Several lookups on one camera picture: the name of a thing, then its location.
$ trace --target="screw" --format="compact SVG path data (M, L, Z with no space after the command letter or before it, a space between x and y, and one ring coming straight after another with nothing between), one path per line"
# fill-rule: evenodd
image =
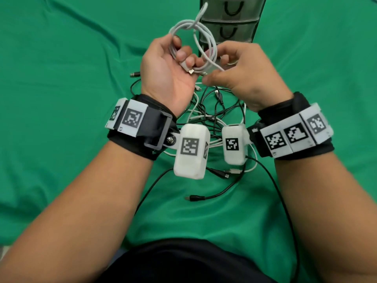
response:
M176 138L174 135L171 135L171 136L168 136L166 138L166 144L169 145L169 146L173 146L176 142Z

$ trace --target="green sheet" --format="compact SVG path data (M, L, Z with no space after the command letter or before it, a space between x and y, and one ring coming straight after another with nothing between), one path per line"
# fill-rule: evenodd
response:
M139 70L148 44L198 9L199 0L0 0L0 244L12 244L96 155L116 100L130 97L135 79L129 73ZM267 0L255 37L290 88L320 104L335 130L337 155L374 199L376 14L372 0ZM181 37L195 47L191 33ZM234 102L224 97L227 106ZM215 100L209 98L210 110ZM256 119L247 112L247 125ZM225 117L228 124L240 120L236 110ZM173 161L160 157L147 187ZM273 161L262 161L276 175ZM229 167L222 148L210 150L208 166ZM169 172L140 208L126 241L208 239L289 282L292 238L262 168L224 196L184 200L217 193L230 181ZM311 269L305 261L300 281L316 281Z

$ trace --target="right hand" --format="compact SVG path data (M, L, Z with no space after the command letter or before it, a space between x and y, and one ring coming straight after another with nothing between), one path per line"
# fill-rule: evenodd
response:
M293 98L293 93L258 44L225 41L217 48L221 66L238 60L237 65L204 76L204 85L229 88L254 112Z

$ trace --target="plastic drawer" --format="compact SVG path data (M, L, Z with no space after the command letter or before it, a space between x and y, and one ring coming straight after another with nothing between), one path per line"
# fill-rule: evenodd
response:
M257 21L265 0L201 0L208 2L208 8L202 17L206 21Z
M211 31L217 43L227 40L252 42L257 21L247 23L220 23L220 22L205 22L202 23ZM200 34L201 42L206 43L206 38Z

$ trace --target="black handle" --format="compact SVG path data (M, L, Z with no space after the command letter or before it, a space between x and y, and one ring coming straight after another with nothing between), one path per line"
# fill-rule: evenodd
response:
M224 31L223 31L222 27L220 28L220 36L223 37L226 40L228 40L231 37L233 37L236 32L237 32L237 27L234 27L233 28L233 32L229 36L224 36Z
M230 13L229 10L228 10L228 1L226 1L225 4L224 4L225 13L227 13L227 15L231 16L231 17L234 17L235 15L239 14L241 12L242 8L243 8L243 1L240 2L237 11L235 11L234 13Z

